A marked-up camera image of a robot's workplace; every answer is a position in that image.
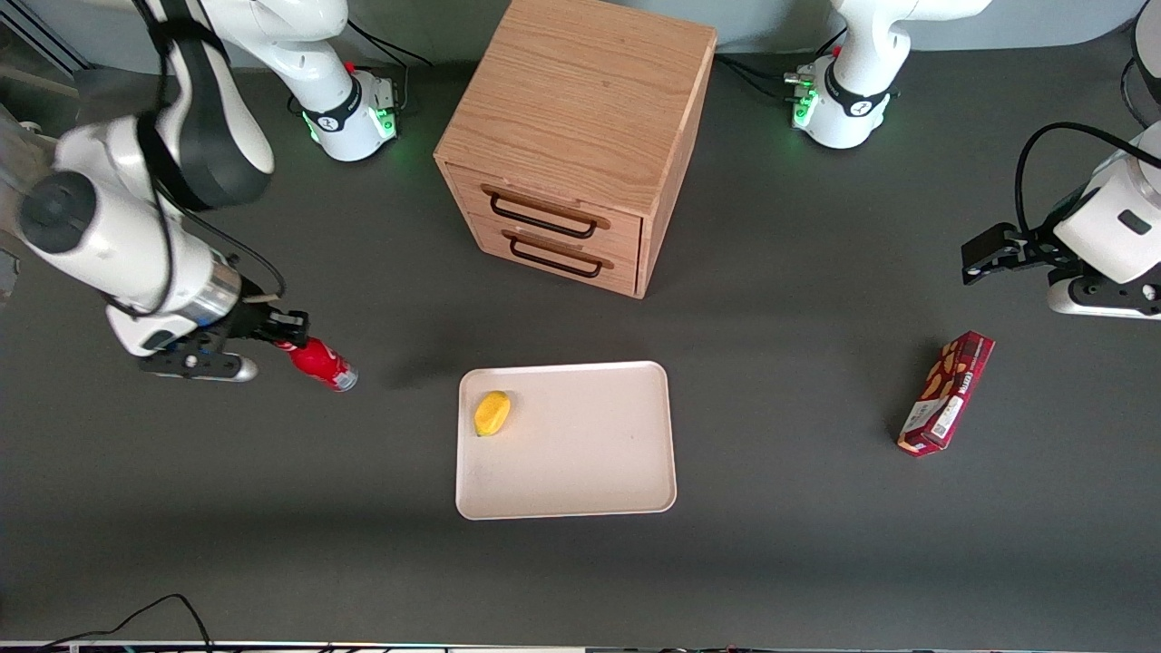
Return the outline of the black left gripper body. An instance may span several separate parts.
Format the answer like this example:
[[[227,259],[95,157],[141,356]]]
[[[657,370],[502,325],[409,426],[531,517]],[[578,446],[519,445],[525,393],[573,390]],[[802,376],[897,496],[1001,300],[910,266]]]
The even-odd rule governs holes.
[[[1029,230],[1023,253],[1025,263],[1031,266],[1050,266],[1061,277],[1082,277],[1086,273],[1086,263],[1059,239],[1051,227]]]

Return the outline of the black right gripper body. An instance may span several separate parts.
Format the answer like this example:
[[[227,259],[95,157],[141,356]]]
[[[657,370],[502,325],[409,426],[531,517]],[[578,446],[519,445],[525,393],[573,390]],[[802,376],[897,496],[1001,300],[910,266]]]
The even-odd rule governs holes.
[[[195,332],[195,347],[199,351],[223,352],[230,339],[254,340],[254,331],[264,329],[266,314],[274,310],[269,303],[237,303],[219,321],[200,326]]]

